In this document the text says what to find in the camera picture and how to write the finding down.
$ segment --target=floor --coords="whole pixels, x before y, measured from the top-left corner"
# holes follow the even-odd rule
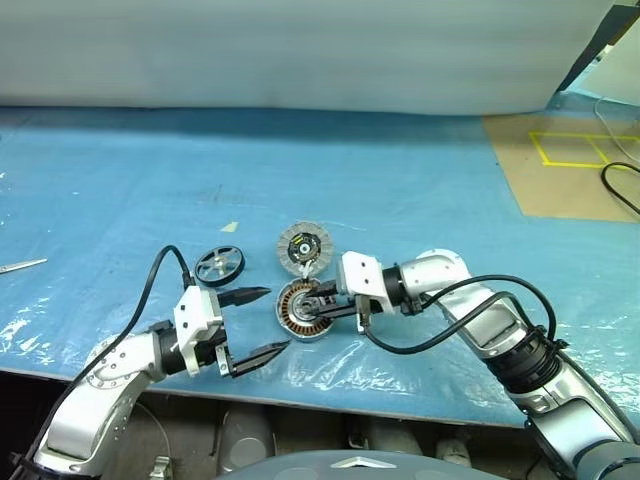
[[[10,435],[0,441],[0,455],[24,451],[35,435],[47,406],[63,386],[59,382],[24,376],[0,374],[2,391],[11,391],[0,402],[6,412]],[[174,475],[181,479],[216,477],[216,428],[227,404],[194,397],[148,393],[140,398],[166,430],[175,459]],[[347,426],[353,417],[318,410],[267,407],[274,429],[277,453],[303,450],[347,448]],[[425,455],[435,455],[438,439],[462,435],[474,468],[513,480],[549,480],[555,476],[547,468],[531,438],[522,430],[454,426],[433,422],[408,422]],[[122,440],[122,448],[103,476],[104,480],[146,479],[157,455],[166,454],[166,444],[155,422],[140,408],[135,408]],[[7,476],[7,465],[0,474]]]

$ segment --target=plastic sheet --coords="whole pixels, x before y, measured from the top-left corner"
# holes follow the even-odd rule
[[[555,305],[559,336],[640,423],[639,230],[633,224],[524,217],[479,119],[260,110],[0,109],[0,368],[76,374],[133,312],[150,264],[174,243],[193,264],[235,244],[230,286],[273,293],[225,309],[236,358],[287,338],[273,312],[291,279],[275,242],[298,220],[321,223],[337,252],[384,264],[430,248],[475,274],[519,275]],[[221,231],[238,222],[233,233]],[[330,267],[320,277],[333,275]],[[167,259],[137,330],[171,317],[179,270]],[[531,317],[541,308],[522,294]],[[437,315],[375,319],[388,340],[439,331]],[[400,357],[339,321],[238,379],[215,366],[154,388],[187,394],[518,425],[522,415],[459,340]]]

